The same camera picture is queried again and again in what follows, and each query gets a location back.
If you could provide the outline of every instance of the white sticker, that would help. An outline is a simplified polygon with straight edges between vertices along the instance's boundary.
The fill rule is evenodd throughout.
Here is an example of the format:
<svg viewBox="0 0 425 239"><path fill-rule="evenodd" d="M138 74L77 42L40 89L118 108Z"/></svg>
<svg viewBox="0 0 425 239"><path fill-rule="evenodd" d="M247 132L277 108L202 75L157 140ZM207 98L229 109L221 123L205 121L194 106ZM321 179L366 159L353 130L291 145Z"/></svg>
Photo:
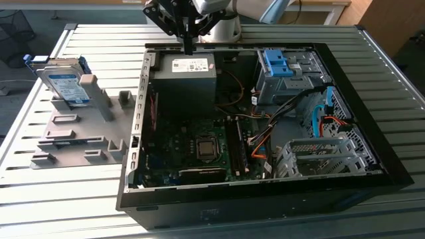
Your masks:
<svg viewBox="0 0 425 239"><path fill-rule="evenodd" d="M207 71L207 60L202 59L174 59L172 72L198 72Z"/></svg>
<svg viewBox="0 0 425 239"><path fill-rule="evenodd" d="M141 3L141 0L122 0L122 3Z"/></svg>
<svg viewBox="0 0 425 239"><path fill-rule="evenodd" d="M64 100L70 104L84 104L89 102L88 95L78 85L78 78L73 74L48 75L53 87Z"/></svg>
<svg viewBox="0 0 425 239"><path fill-rule="evenodd" d="M257 105L257 97L251 96L250 97L250 103L255 106Z"/></svg>
<svg viewBox="0 0 425 239"><path fill-rule="evenodd" d="M69 142L56 142L54 144L56 145L69 145L70 143Z"/></svg>
<svg viewBox="0 0 425 239"><path fill-rule="evenodd" d="M290 69L301 69L299 64L289 64Z"/></svg>
<svg viewBox="0 0 425 239"><path fill-rule="evenodd" d="M271 173L271 165L267 162L263 163L263 169Z"/></svg>

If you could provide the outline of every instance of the aluminum table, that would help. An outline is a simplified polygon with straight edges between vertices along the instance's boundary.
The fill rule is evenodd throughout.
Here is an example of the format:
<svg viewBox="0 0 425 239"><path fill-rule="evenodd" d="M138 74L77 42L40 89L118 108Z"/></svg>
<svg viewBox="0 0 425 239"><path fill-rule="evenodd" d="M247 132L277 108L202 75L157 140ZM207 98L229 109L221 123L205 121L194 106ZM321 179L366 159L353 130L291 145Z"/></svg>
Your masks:
<svg viewBox="0 0 425 239"><path fill-rule="evenodd" d="M148 42L176 42L150 25L68 25L52 57L88 60L108 95L136 94ZM0 238L423 238L425 99L355 27L243 25L245 42L325 42L414 179L349 210L281 220L146 232L114 210L121 165L29 169L53 106L37 80L0 148Z"/></svg>

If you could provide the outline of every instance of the wire mesh basket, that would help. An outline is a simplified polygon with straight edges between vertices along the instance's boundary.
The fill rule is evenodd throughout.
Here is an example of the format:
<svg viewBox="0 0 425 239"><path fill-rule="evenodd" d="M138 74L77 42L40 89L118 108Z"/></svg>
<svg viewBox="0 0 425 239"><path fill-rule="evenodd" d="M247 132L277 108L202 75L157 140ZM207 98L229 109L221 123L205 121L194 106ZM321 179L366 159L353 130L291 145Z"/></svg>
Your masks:
<svg viewBox="0 0 425 239"><path fill-rule="evenodd" d="M17 42L28 42L36 37L21 10L0 11L0 29L2 29Z"/></svg>
<svg viewBox="0 0 425 239"><path fill-rule="evenodd" d="M33 39L34 33L21 11L0 15L0 60L10 68L25 66L22 57L32 54L26 41Z"/></svg>

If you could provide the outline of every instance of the motherboard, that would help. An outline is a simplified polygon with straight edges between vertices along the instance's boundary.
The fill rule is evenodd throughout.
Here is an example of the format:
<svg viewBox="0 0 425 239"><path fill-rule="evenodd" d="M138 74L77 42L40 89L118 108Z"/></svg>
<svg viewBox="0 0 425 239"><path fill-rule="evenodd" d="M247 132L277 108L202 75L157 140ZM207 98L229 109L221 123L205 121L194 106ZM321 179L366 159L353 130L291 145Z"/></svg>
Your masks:
<svg viewBox="0 0 425 239"><path fill-rule="evenodd" d="M258 179L262 165L247 163L249 118L157 120L146 148L146 187Z"/></svg>

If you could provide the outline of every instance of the metal frame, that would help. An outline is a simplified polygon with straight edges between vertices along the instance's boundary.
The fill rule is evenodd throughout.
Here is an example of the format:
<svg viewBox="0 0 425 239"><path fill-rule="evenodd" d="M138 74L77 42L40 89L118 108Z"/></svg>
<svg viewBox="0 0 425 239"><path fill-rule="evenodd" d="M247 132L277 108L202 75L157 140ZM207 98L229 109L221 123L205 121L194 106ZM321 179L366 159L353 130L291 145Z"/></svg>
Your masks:
<svg viewBox="0 0 425 239"><path fill-rule="evenodd" d="M124 212L114 210L120 165L76 167L69 170L29 170L25 167L32 154L13 154L16 150L34 149L37 139L30 138L42 134L41 124L50 116L52 106L41 101L49 100L50 93L36 83L1 145L4 160L0 165L0 214L6 215L0 218L2 237L45 239L174 236L209 239L225 234L231 238L262 238L266 230L269 237L286 234L294 238L311 239L423 238L425 111L418 98L405 89L401 74L391 70L383 53L373 47L373 42L362 36L362 31L350 26L241 27L243 42L311 41L327 44L415 184L397 194L374 197L337 214L146 232ZM85 56L98 76L98 85L106 88L108 95L116 94L121 89L130 90L136 95L144 44L153 41L176 42L149 25L81 24L68 46L62 47L62 52L64 56Z"/></svg>

